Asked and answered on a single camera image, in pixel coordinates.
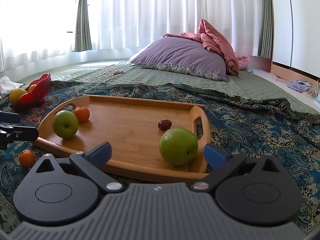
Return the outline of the small mandarin with stem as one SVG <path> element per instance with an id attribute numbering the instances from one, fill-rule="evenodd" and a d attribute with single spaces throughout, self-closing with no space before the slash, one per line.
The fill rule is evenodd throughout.
<path id="1" fill-rule="evenodd" d="M 35 162 L 35 155 L 31 150 L 23 150 L 19 155 L 19 162 L 25 168 L 30 168 Z"/>

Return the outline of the orange mandarin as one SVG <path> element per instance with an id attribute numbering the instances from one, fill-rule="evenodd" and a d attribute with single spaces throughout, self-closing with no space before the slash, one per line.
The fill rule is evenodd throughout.
<path id="1" fill-rule="evenodd" d="M 77 117 L 78 123 L 87 122 L 90 117 L 90 111 L 87 107 L 76 107 L 72 113 Z"/>

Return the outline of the dark red date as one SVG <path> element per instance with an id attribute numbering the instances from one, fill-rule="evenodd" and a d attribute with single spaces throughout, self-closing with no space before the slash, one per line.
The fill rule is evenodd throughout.
<path id="1" fill-rule="evenodd" d="M 170 129 L 172 126 L 172 122 L 168 119 L 166 120 L 161 120 L 158 122 L 158 128 L 161 130 L 161 131 L 167 131 L 168 129 Z"/>

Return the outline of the yellow fruit in bowl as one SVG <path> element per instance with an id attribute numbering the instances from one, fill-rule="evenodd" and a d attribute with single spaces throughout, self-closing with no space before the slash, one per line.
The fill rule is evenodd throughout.
<path id="1" fill-rule="evenodd" d="M 17 104 L 19 102 L 20 97 L 23 96 L 24 94 L 27 94 L 27 91 L 25 89 L 17 88 L 12 90 L 9 95 L 10 104 L 12 105 Z"/>

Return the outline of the red fruit bowl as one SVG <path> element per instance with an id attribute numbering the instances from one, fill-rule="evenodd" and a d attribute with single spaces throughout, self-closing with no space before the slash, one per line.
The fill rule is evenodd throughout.
<path id="1" fill-rule="evenodd" d="M 31 92 L 22 95 L 19 102 L 14 105 L 11 104 L 10 107 L 16 112 L 23 112 L 29 108 L 42 105 L 50 90 L 50 83 L 50 73 L 44 73 L 39 79 L 31 82 L 27 88 L 29 89 L 32 85 L 36 85 L 36 87 Z"/>

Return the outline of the white cloth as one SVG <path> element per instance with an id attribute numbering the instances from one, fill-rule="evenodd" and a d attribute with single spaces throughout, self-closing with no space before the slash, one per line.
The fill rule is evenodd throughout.
<path id="1" fill-rule="evenodd" d="M 16 83 L 11 81 L 7 76 L 0 78 L 0 96 L 1 98 L 6 97 L 10 92 L 16 88 L 23 86 L 23 83 Z"/>

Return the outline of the left green apple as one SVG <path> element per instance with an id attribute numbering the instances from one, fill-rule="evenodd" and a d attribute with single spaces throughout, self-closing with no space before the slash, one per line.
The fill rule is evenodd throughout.
<path id="1" fill-rule="evenodd" d="M 79 123 L 74 113 L 62 110 L 54 115 L 52 127 L 58 137 L 70 139 L 77 133 Z"/>

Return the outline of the green apple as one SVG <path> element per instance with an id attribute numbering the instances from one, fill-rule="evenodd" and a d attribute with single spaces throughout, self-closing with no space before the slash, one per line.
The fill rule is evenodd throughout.
<path id="1" fill-rule="evenodd" d="M 62 110 L 54 115 L 52 127 L 58 137 L 70 139 L 77 133 L 79 123 L 74 113 Z"/>
<path id="2" fill-rule="evenodd" d="M 183 166 L 192 162 L 197 156 L 198 147 L 195 134 L 180 127 L 168 129 L 159 142 L 161 156 L 174 166 Z"/>

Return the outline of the wooden serving tray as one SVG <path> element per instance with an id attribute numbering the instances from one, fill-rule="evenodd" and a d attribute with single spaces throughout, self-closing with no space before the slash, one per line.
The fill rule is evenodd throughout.
<path id="1" fill-rule="evenodd" d="M 87 122 L 79 125 L 74 137 L 63 140 L 54 133 L 52 122 L 54 115 L 67 106 L 87 107 L 91 115 Z M 158 148 L 163 131 L 158 129 L 158 122 L 164 119 L 170 120 L 173 127 L 183 127 L 193 133 L 196 123 L 202 123 L 203 136 L 197 156 L 189 165 L 176 167 L 163 160 Z M 103 167 L 108 173 L 157 183 L 193 183 L 206 176 L 203 149 L 210 143 L 210 124 L 204 105 L 83 95 L 57 106 L 37 129 L 39 137 L 33 144 L 64 158 L 108 141 L 112 157 Z"/>

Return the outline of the small item on bedspread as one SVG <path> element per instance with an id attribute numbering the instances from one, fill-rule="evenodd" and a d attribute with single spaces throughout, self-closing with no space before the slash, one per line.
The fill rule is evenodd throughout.
<path id="1" fill-rule="evenodd" d="M 115 76 L 115 75 L 119 75 L 119 74 L 123 74 L 123 71 L 118 69 L 118 70 L 111 70 L 111 71 L 107 72 L 107 75 L 109 77 L 112 77 L 112 76 Z"/>

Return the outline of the green striped curtain left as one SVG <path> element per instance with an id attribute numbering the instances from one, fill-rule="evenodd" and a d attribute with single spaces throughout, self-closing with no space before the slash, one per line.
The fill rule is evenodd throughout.
<path id="1" fill-rule="evenodd" d="M 76 18 L 74 33 L 74 52 L 92 49 L 91 33 L 89 28 L 88 0 L 75 0 Z"/>

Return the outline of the lavender cloth on floor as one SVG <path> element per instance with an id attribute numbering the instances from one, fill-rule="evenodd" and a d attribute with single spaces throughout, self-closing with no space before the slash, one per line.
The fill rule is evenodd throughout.
<path id="1" fill-rule="evenodd" d="M 297 92 L 303 93 L 309 90 L 311 85 L 306 80 L 298 79 L 287 83 L 287 87 Z"/>

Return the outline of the purple pillow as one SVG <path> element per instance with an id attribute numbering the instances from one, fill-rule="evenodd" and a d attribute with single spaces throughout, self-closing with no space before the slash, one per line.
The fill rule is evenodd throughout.
<path id="1" fill-rule="evenodd" d="M 142 68 L 189 74 L 215 81 L 226 81 L 226 64 L 195 41 L 180 37 L 161 37 L 129 59 Z"/>

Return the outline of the green striped curtain right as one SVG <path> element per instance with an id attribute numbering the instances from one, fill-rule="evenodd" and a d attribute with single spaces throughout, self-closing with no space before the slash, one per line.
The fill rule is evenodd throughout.
<path id="1" fill-rule="evenodd" d="M 274 39 L 273 0 L 262 0 L 262 25 L 260 32 L 258 55 L 272 59 Z"/>

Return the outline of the white wardrobe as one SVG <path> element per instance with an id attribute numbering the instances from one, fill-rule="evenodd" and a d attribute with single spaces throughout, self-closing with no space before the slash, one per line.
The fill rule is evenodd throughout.
<path id="1" fill-rule="evenodd" d="M 319 77 L 319 0 L 273 0 L 273 62 Z"/>

